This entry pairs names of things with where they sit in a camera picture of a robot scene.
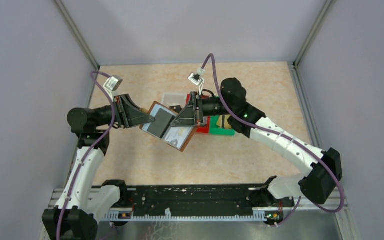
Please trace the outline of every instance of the gray floor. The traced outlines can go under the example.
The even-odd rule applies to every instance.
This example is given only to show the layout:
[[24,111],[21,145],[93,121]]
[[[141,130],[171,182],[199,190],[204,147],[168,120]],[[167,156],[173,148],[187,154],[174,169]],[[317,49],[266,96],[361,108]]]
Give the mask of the gray floor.
[[334,214],[297,211],[280,228],[247,222],[129,222],[111,229],[99,225],[98,240],[340,240]]

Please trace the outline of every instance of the yellow object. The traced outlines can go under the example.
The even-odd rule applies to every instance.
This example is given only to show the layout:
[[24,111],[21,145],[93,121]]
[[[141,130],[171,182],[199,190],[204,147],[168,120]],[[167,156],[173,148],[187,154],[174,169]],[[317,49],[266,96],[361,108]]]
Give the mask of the yellow object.
[[232,129],[232,126],[228,123],[230,115],[222,115],[218,118],[217,127],[221,129]]

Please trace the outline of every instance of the black cable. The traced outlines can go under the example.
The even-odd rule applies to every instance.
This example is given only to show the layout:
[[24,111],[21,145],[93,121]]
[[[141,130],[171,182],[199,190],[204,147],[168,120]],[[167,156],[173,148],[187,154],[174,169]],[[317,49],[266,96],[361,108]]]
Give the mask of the black cable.
[[214,92],[212,92],[212,91],[210,91],[210,90],[208,90],[208,89],[203,89],[202,92],[207,92],[207,93],[211,94],[211,96],[212,96],[213,98],[216,97],[216,95],[214,94]]

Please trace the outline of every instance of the beige table surface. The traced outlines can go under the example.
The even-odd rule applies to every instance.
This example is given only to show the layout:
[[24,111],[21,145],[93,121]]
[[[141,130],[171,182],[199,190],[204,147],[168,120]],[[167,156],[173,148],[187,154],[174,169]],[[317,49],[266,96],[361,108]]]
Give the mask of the beige table surface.
[[[161,102],[163,93],[189,93],[197,87],[188,81],[200,64],[103,66],[102,72],[124,79],[120,94],[130,94],[141,108]],[[286,62],[218,63],[219,81],[236,77],[247,90],[247,100],[277,125],[308,142],[303,115]],[[210,64],[203,76],[206,89],[216,92]],[[98,81],[103,84],[105,78]],[[90,108],[108,105],[98,88]],[[113,129],[106,157],[94,184],[108,179],[128,185],[263,183],[267,178],[299,173],[287,160],[262,143],[243,135],[233,137],[197,133],[184,152],[141,131]]]

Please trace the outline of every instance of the white wall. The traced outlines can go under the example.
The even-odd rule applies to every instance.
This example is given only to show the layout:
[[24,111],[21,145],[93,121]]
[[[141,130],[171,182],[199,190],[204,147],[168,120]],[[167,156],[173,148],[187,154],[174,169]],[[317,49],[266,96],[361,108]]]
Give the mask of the white wall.
[[337,1],[299,70],[362,239],[384,239],[384,1]]
[[76,137],[93,68],[50,0],[0,1],[0,240],[38,239]]
[[293,61],[325,0],[63,0],[100,65]]

